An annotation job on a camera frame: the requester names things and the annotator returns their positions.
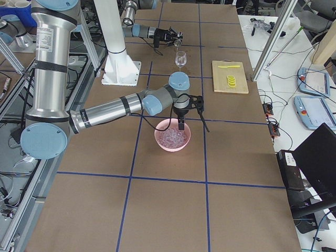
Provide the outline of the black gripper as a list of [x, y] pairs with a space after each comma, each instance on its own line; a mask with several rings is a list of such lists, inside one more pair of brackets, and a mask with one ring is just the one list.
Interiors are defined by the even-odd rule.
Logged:
[[183, 37], [183, 33], [175, 31], [172, 27], [167, 30], [157, 28], [155, 34], [160, 35], [160, 41], [167, 43], [168, 45], [180, 45], [181, 39], [174, 37]]
[[177, 126], [179, 131], [185, 129], [185, 115], [188, 114], [188, 108], [176, 108]]

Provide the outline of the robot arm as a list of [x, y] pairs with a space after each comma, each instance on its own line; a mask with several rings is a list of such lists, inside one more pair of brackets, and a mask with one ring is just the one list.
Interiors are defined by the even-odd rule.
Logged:
[[153, 41], [153, 48], [159, 48], [160, 43], [167, 46], [179, 47], [182, 45], [183, 33], [176, 32], [171, 27], [160, 29], [152, 26], [145, 26], [135, 22], [135, 16], [139, 10], [155, 9], [158, 1], [127, 0], [120, 1], [119, 12], [124, 13], [122, 29], [125, 37], [137, 37]]
[[[80, 1], [31, 1], [31, 16], [37, 23], [33, 106], [26, 112], [20, 136], [23, 151], [36, 159], [60, 155], [71, 134], [111, 122], [145, 109], [154, 116], [172, 106], [184, 130], [184, 115], [191, 109], [187, 74], [170, 75], [158, 90], [140, 93], [80, 111], [67, 111], [65, 93], [70, 34], [80, 22]], [[117, 1], [94, 1], [104, 40], [107, 61], [102, 84], [136, 86], [141, 62], [127, 54]]]

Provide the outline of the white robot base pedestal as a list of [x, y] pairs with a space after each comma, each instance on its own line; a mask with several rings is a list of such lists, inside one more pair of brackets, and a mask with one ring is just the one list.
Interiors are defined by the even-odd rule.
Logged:
[[117, 1], [94, 1], [108, 51], [102, 84], [132, 86], [138, 83], [140, 66], [127, 53]]

